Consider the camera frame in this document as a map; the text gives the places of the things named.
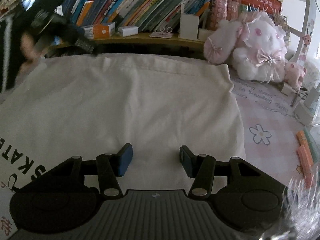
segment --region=white wall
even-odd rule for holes
[[[288,17],[288,24],[298,31],[302,30],[304,13],[306,10],[306,3],[299,0],[284,0],[282,3],[282,15]],[[318,51],[320,42],[320,12],[316,13],[315,27],[312,34],[312,41],[310,44],[308,56],[314,58]],[[299,38],[291,34],[291,43],[289,49],[296,51],[299,44]]]

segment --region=flower print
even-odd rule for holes
[[[250,127],[249,131],[254,134],[253,136],[253,141],[256,144],[261,143],[261,141],[263,141],[263,143],[265,145],[269,145],[270,141],[269,138],[271,138],[271,133],[268,131],[264,131],[262,126],[260,124],[256,124],[256,127]]]

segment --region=orange marker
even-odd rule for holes
[[[302,166],[306,188],[310,188],[311,182],[312,182],[312,164],[313,163],[310,163],[310,161],[308,160],[307,158],[308,152],[306,151],[306,148],[304,145],[301,145],[298,148],[297,153]]]
[[[304,134],[303,131],[299,131],[297,132],[297,138],[298,138],[298,141],[300,143],[300,146],[304,146],[305,147],[305,156],[308,160],[308,163],[313,166],[313,159],[312,159],[312,156],[311,156],[311,152],[310,152],[310,148],[309,148],[309,144],[308,144],[308,141],[306,139],[306,136]]]

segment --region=white stripe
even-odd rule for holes
[[[11,47],[11,27],[12,17],[8,16],[5,19],[7,26],[4,30],[4,53],[3,53],[3,68],[2,68],[2,89],[1,94],[5,92],[8,79],[8,67],[10,61],[10,47]]]

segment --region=pink bedsheet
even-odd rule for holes
[[[295,134],[303,125],[293,117],[292,97],[270,84],[243,81],[233,71],[230,75],[244,125],[247,161],[284,185],[291,178],[302,179]]]

